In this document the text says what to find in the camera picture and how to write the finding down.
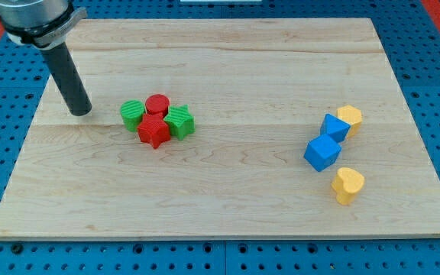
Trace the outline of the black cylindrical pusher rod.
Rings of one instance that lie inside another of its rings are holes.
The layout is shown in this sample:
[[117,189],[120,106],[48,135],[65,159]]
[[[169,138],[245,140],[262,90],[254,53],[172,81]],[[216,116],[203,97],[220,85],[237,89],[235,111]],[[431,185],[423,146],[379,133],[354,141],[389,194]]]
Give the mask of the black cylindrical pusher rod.
[[65,42],[40,51],[71,115],[91,112],[92,103]]

